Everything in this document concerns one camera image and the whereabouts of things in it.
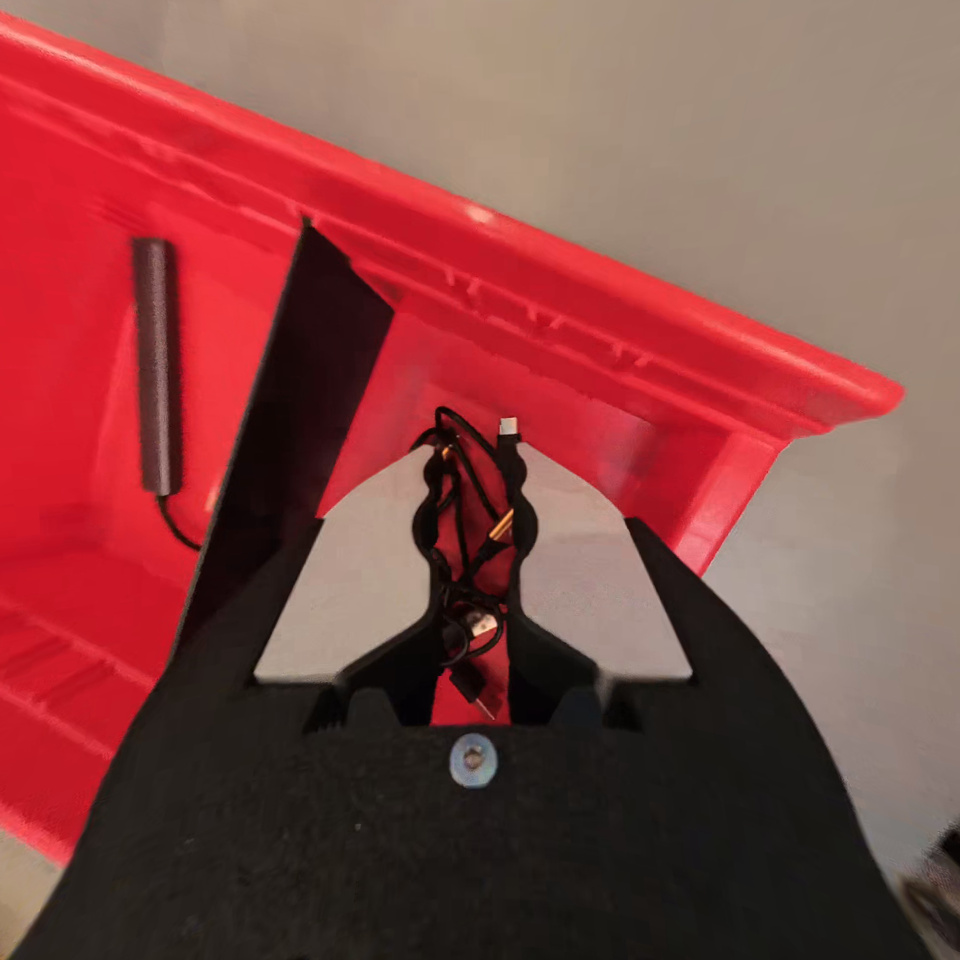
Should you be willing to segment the black divider in red bin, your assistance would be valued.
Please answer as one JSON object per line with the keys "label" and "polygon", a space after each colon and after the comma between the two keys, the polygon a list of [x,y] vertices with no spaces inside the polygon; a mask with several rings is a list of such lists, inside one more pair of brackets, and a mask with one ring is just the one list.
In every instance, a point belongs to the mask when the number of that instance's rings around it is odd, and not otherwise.
{"label": "black divider in red bin", "polygon": [[395,317],[308,217],[300,226],[170,663],[272,558],[316,529]]}

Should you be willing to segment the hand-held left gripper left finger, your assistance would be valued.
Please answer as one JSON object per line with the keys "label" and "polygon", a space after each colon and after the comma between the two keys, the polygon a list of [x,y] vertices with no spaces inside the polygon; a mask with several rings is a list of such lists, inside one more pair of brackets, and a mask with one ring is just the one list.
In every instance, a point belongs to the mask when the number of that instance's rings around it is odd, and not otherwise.
{"label": "hand-held left gripper left finger", "polygon": [[381,688],[402,700],[437,679],[443,477],[437,449],[418,447],[330,509],[255,666],[259,684]]}

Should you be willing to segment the black cable gold plug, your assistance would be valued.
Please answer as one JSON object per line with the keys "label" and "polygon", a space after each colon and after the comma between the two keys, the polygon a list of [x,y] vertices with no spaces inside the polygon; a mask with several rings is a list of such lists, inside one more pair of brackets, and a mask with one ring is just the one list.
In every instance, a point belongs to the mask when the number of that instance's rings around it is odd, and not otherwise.
{"label": "black cable gold plug", "polygon": [[503,454],[449,405],[435,407],[409,452],[426,453],[426,492],[412,532],[416,553],[426,562],[424,644],[439,677],[477,666],[508,643],[517,610],[513,586],[486,585],[484,576],[514,548],[514,510],[496,502],[476,462],[481,455],[507,491]]}

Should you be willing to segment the grey hub with cable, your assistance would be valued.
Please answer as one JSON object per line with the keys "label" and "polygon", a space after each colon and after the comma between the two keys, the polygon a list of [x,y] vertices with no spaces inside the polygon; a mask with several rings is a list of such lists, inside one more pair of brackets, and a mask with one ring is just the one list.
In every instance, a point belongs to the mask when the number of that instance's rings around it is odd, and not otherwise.
{"label": "grey hub with cable", "polygon": [[156,236],[130,240],[137,360],[140,484],[172,536],[198,553],[201,544],[174,519],[170,501],[184,483],[181,304],[177,254]]}

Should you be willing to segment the grey desk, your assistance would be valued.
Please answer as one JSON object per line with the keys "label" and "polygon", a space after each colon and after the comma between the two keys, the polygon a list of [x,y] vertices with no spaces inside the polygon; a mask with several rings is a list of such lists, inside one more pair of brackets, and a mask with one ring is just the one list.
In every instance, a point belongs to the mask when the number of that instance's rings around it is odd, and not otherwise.
{"label": "grey desk", "polygon": [[2,2],[894,378],[707,571],[892,876],[958,818],[958,2]]}

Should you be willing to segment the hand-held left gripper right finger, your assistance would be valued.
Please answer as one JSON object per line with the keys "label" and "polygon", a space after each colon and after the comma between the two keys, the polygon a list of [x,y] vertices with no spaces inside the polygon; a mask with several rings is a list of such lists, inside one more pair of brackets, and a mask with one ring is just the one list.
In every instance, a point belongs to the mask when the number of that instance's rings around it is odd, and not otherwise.
{"label": "hand-held left gripper right finger", "polygon": [[510,679],[557,703],[591,688],[685,683],[690,661],[627,519],[596,486],[536,450],[503,444],[515,549],[508,590]]}

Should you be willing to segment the red plastic bin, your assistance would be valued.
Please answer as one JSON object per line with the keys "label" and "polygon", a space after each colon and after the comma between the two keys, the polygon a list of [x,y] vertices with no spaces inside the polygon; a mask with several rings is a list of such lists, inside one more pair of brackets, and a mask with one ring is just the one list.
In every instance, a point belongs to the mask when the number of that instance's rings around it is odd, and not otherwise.
{"label": "red plastic bin", "polygon": [[[174,643],[308,217],[394,311],[318,506],[448,405],[702,574],[792,442],[896,381],[2,12],[2,831],[65,863]],[[130,243],[176,253],[195,553],[140,484]]]}

